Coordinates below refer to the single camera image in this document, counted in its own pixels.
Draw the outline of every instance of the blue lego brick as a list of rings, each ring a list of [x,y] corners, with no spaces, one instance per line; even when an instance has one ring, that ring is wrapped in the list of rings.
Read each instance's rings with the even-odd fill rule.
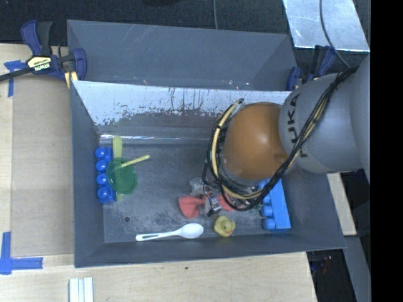
[[[263,217],[263,228],[272,232],[286,232],[291,229],[290,216],[281,180],[273,187],[270,193],[263,199],[260,209]]]
[[[98,185],[96,196],[102,204],[116,201],[116,192],[109,185],[105,173],[108,163],[113,159],[112,148],[98,147],[95,149],[94,154],[97,158],[95,169],[98,172],[96,175],[96,183]]]
[[[14,259],[10,257],[11,232],[3,233],[1,245],[0,274],[10,275],[13,270],[42,269],[43,257]]]

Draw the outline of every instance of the plastic spoon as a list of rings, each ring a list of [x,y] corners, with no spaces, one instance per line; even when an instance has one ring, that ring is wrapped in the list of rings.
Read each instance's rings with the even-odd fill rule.
[[[179,228],[178,230],[175,230],[173,232],[137,235],[136,240],[141,242],[143,240],[151,240],[151,239],[157,239],[157,238],[168,237],[168,236],[182,236],[184,238],[197,238],[203,232],[204,232],[203,226],[201,226],[200,224],[197,224],[197,223],[190,223],[190,224],[186,224],[185,226],[182,226],[181,228]]]

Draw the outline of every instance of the blue toy block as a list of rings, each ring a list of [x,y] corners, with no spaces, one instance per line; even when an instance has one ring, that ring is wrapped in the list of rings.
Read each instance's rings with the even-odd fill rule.
[[[291,229],[290,216],[281,180],[273,187],[270,193],[263,199],[260,213],[265,218],[263,228],[272,232],[286,232]]]
[[[42,269],[43,257],[14,259],[10,257],[11,232],[3,233],[1,245],[0,274],[10,275],[13,270]]]
[[[15,70],[24,69],[28,67],[25,64],[25,62],[22,62],[20,60],[12,60],[10,62],[5,62],[4,66],[10,72],[14,72]],[[10,98],[13,95],[14,95],[14,79],[10,78],[10,80],[8,81],[8,97]]]
[[[96,196],[102,204],[116,201],[116,192],[109,185],[108,178],[106,177],[105,173],[108,163],[111,162],[111,160],[113,159],[112,148],[98,147],[95,149],[94,154],[97,158],[95,169],[98,172],[95,179],[98,185]]]

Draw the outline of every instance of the orange object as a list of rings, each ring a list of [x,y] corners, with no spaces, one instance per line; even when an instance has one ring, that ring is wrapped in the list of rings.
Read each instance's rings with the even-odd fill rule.
[[[199,199],[193,196],[185,196],[179,198],[179,208],[181,209],[183,216],[189,219],[197,217],[200,214],[197,210],[197,207],[204,204],[204,199]]]
[[[227,202],[224,200],[224,198],[222,197],[222,195],[217,196],[217,199],[219,201],[220,206],[222,207],[222,209],[226,210],[226,211],[235,211],[234,208],[231,208],[231,206],[229,204],[227,204]]]
[[[217,196],[220,206],[222,209],[227,211],[234,211],[224,200],[222,195]],[[200,212],[198,211],[197,207],[204,206],[206,203],[205,198],[196,198],[193,196],[185,196],[180,197],[179,199],[179,208],[186,218],[192,219],[197,217]]]

